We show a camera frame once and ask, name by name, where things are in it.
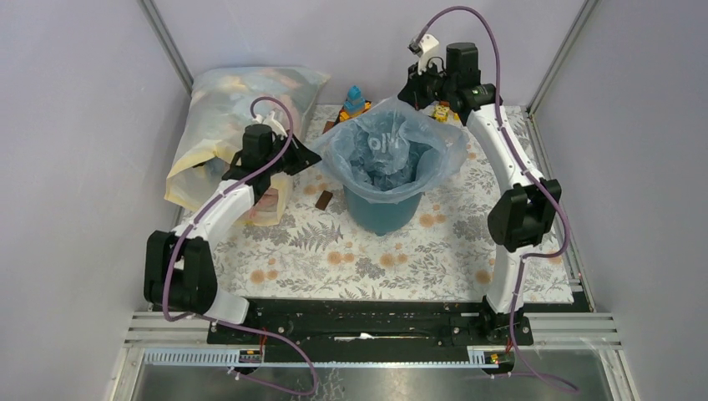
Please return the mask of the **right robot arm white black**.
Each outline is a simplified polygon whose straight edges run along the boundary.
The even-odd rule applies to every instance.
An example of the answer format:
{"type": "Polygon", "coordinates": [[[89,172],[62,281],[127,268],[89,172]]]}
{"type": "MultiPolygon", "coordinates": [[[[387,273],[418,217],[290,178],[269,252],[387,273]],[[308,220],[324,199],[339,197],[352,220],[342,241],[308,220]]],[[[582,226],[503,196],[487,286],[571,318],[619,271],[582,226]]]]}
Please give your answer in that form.
{"type": "Polygon", "coordinates": [[[488,231],[497,246],[494,278],[478,321],[480,336],[499,344],[523,316],[523,256],[538,246],[554,223],[561,187],[547,180],[523,152],[508,122],[498,88],[484,84],[474,43],[446,47],[439,68],[438,41],[431,35],[413,41],[418,57],[407,73],[398,98],[422,109],[435,102],[449,106],[482,146],[496,176],[501,196],[488,214],[488,231]]]}

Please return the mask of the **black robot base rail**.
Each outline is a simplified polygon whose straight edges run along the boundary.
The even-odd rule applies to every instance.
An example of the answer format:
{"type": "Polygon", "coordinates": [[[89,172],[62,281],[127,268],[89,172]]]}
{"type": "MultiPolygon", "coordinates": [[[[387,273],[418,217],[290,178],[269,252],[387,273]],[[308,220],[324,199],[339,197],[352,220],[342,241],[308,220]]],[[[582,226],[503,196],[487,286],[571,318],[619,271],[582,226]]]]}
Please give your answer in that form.
{"type": "Polygon", "coordinates": [[[514,320],[495,317],[483,302],[321,301],[254,299],[244,326],[280,334],[314,362],[460,362],[468,346],[504,350],[511,330],[531,345],[535,313],[589,312],[574,294],[570,304],[531,303],[514,320]]]}

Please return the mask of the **light blue plastic trash bag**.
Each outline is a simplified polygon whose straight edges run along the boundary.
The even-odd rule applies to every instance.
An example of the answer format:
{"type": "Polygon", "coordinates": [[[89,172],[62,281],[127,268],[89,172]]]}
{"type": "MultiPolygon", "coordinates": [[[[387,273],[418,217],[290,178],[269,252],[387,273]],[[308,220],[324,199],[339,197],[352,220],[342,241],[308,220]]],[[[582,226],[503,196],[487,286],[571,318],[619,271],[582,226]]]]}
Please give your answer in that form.
{"type": "Polygon", "coordinates": [[[320,171],[371,203],[393,204],[433,190],[460,171],[469,136],[385,99],[311,142],[320,171]]]}

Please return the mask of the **teal plastic trash bin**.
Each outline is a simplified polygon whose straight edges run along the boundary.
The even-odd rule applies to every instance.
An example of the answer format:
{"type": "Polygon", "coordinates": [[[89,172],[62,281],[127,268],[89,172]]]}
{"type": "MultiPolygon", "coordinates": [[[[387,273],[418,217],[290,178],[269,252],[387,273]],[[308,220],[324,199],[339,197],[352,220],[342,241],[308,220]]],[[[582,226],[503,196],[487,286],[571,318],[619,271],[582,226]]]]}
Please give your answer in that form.
{"type": "Polygon", "coordinates": [[[418,193],[398,203],[371,203],[346,187],[343,190],[351,218],[378,236],[403,228],[414,217],[422,199],[422,193],[418,193]]]}

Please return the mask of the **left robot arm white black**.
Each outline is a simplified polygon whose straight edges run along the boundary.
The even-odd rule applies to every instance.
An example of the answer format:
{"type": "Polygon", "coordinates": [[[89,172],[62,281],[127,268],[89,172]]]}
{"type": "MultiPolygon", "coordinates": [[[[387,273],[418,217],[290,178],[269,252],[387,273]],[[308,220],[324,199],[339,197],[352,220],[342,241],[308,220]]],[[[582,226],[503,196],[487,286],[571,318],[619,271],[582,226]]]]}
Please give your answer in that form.
{"type": "Polygon", "coordinates": [[[154,231],[147,240],[144,299],[163,311],[201,315],[227,322],[238,343],[249,343],[259,332],[248,301],[220,288],[212,251],[231,226],[261,200],[278,174],[297,175],[321,161],[292,133],[273,123],[245,128],[238,150],[215,192],[184,224],[171,231],[154,231]]]}

